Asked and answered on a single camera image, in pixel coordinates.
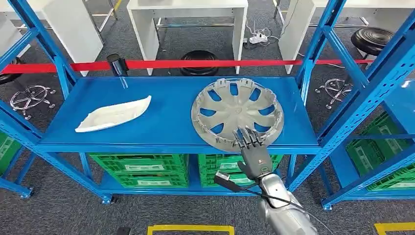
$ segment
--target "robotic arm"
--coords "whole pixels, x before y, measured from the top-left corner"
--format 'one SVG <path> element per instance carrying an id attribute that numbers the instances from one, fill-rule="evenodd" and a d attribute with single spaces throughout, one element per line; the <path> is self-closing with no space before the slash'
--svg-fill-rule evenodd
<path id="1" fill-rule="evenodd" d="M 281 178 L 273 173 L 271 157 L 258 133 L 246 127 L 234 131 L 234 135 L 245 162 L 239 161 L 239 168 L 249 179 L 255 180 L 254 185 L 259 185 L 262 195 L 266 195 L 259 201 L 260 216 L 278 235 L 317 235 L 309 215 L 301 209 L 294 195 L 287 191 Z M 229 176 L 223 172 L 216 174 L 215 182 L 233 191 L 246 190 L 229 181 Z"/>

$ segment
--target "green plastic crate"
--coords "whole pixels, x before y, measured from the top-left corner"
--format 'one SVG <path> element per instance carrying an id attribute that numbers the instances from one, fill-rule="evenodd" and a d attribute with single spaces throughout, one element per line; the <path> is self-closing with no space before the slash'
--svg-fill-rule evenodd
<path id="1" fill-rule="evenodd" d="M 402 131 L 393 122 L 388 113 L 384 112 L 368 125 L 360 135 L 399 133 L 402 133 Z M 413 144 L 412 140 L 403 139 L 354 140 L 346 146 L 346 151 L 362 176 L 411 144 Z M 401 168 L 366 187 L 369 191 L 414 188 L 415 164 Z"/>
<path id="2" fill-rule="evenodd" d="M 187 154 L 89 154 L 107 172 L 112 173 L 185 173 Z"/>
<path id="3" fill-rule="evenodd" d="M 415 164 L 401 168 L 367 187 L 369 191 L 384 189 L 415 189 Z"/>
<path id="4" fill-rule="evenodd" d="M 125 188 L 186 188 L 188 174 L 112 174 Z"/>
<path id="5" fill-rule="evenodd" d="M 277 167 L 284 155 L 271 155 L 273 169 Z M 198 154 L 200 174 L 223 172 L 241 172 L 238 161 L 244 161 L 242 155 L 234 154 Z"/>
<path id="6" fill-rule="evenodd" d="M 0 175 L 9 167 L 10 161 L 20 147 L 19 142 L 0 132 Z"/>
<path id="7" fill-rule="evenodd" d="M 373 140 L 353 140 L 346 146 L 346 152 L 361 176 L 375 169 L 385 160 Z"/>
<path id="8" fill-rule="evenodd" d="M 368 134 L 400 134 L 402 131 L 393 122 L 388 113 L 382 113 L 366 129 Z M 411 145 L 405 139 L 376 139 L 374 140 L 386 159 L 389 159 Z"/>
<path id="9" fill-rule="evenodd" d="M 254 182 L 250 179 L 248 179 L 248 177 L 244 174 L 244 173 L 240 173 L 240 172 L 234 172 L 234 173 L 229 173 L 230 175 L 230 180 L 235 182 L 238 185 L 247 185 L 247 184 L 253 184 Z M 215 182 L 213 181 L 215 177 L 215 173 L 211 173 L 211 174 L 206 174 L 206 175 L 201 175 L 200 177 L 200 184 L 202 185 L 202 187 L 214 187 L 214 186 L 219 186 L 218 184 L 215 184 Z"/>

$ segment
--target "black stool seat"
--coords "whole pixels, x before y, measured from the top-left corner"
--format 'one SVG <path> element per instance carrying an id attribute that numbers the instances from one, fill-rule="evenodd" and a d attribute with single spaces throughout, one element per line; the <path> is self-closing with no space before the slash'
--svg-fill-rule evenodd
<path id="1" fill-rule="evenodd" d="M 13 65 L 23 64 L 23 61 L 21 59 L 19 59 L 18 57 L 16 57 L 10 64 L 13 64 Z M 17 79 L 18 77 L 20 77 L 21 75 L 22 75 L 21 73 L 0 74 L 0 85 L 6 84 L 8 82 L 12 82 L 15 79 Z"/>
<path id="2" fill-rule="evenodd" d="M 217 60 L 215 54 L 207 50 L 194 50 L 186 53 L 181 60 Z M 208 68 L 180 68 L 184 76 L 214 76 L 218 72 L 218 67 Z"/>
<path id="3" fill-rule="evenodd" d="M 365 27 L 354 32 L 351 36 L 351 42 L 359 50 L 369 55 L 378 56 L 392 37 L 393 33 L 389 30 Z"/>

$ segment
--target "yellow floor marking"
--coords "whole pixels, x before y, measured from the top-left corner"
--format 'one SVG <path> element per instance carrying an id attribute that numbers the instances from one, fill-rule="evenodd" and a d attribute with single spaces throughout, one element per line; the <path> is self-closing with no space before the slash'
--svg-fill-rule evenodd
<path id="1" fill-rule="evenodd" d="M 377 223 L 375 224 L 375 228 L 379 235 L 386 235 L 386 232 L 415 230 L 415 222 L 385 224 Z"/>
<path id="2" fill-rule="evenodd" d="M 153 231 L 214 231 L 228 232 L 229 235 L 235 235 L 235 230 L 232 226 L 224 225 L 154 225 L 147 228 L 147 235 L 153 235 Z"/>
<path id="3" fill-rule="evenodd" d="M 115 4 L 114 6 L 114 11 L 117 11 L 117 9 L 119 8 L 119 5 L 121 4 L 122 0 L 118 0 L 118 2 Z"/>

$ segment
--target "white desk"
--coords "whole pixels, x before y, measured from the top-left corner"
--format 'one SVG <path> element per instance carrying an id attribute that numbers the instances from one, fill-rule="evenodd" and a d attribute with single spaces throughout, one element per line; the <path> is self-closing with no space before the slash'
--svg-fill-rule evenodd
<path id="1" fill-rule="evenodd" d="M 28 2 L 39 19 L 46 20 L 52 27 L 75 63 L 96 60 L 103 44 L 82 0 L 28 0 Z M 7 0 L 0 0 L 1 55 L 22 36 L 10 20 L 20 20 L 20 18 Z"/>
<path id="2" fill-rule="evenodd" d="M 159 50 L 154 18 L 233 16 L 233 56 L 241 59 L 247 0 L 130 0 L 127 5 L 144 60 L 155 60 Z M 151 75 L 153 69 L 147 69 Z"/>
<path id="3" fill-rule="evenodd" d="M 283 60 L 295 60 L 313 16 L 320 16 L 328 0 L 291 0 L 278 42 Z M 348 0 L 342 16 L 363 16 L 369 26 L 395 32 L 415 8 L 415 0 Z M 292 65 L 286 65 L 287 73 Z"/>

